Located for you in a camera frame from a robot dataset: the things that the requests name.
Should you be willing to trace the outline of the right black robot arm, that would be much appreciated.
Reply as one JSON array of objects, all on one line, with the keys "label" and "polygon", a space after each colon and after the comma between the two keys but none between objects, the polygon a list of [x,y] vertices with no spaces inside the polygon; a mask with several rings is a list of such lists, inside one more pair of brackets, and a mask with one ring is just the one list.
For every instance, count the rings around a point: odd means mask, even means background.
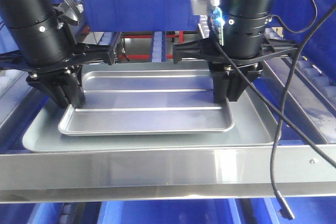
[{"label": "right black robot arm", "polygon": [[254,81],[261,75],[262,61],[283,55],[292,56],[298,49],[294,42],[265,37],[273,2],[221,0],[224,40],[219,40],[218,30],[212,27],[208,38],[174,46],[174,63],[186,57],[206,60],[213,78],[214,102],[237,101],[247,83],[233,69],[234,65],[249,81]]}]

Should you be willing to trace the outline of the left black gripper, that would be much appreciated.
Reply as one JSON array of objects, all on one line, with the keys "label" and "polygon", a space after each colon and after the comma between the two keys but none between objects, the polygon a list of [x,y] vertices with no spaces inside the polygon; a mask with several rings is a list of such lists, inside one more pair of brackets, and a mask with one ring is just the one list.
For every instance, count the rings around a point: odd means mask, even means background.
[{"label": "left black gripper", "polygon": [[28,73],[27,83],[46,94],[61,108],[81,108],[86,100],[82,88],[82,66],[114,63],[113,45],[66,41],[30,41],[19,50],[1,54],[1,70]]}]

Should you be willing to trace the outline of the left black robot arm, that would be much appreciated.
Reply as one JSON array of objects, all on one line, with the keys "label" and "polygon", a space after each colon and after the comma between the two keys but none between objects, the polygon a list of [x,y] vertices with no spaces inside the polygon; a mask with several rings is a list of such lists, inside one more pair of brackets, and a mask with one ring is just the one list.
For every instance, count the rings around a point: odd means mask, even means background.
[{"label": "left black robot arm", "polygon": [[1,0],[3,24],[18,47],[1,54],[1,68],[27,72],[27,83],[62,108],[85,102],[83,65],[114,62],[112,46],[76,42],[70,28],[79,15],[73,0]]}]

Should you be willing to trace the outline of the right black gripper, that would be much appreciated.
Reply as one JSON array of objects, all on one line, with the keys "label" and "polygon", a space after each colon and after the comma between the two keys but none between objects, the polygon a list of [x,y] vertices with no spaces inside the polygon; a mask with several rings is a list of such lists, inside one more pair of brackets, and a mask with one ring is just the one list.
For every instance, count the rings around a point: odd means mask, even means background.
[{"label": "right black gripper", "polygon": [[214,102],[222,103],[226,96],[230,102],[236,102],[248,84],[239,74],[231,73],[231,61],[250,82],[253,82],[261,76],[262,61],[280,56],[293,56],[297,49],[295,42],[266,37],[231,41],[217,47],[215,39],[209,37],[175,45],[173,61],[178,63],[187,57],[206,60],[213,79]]}]

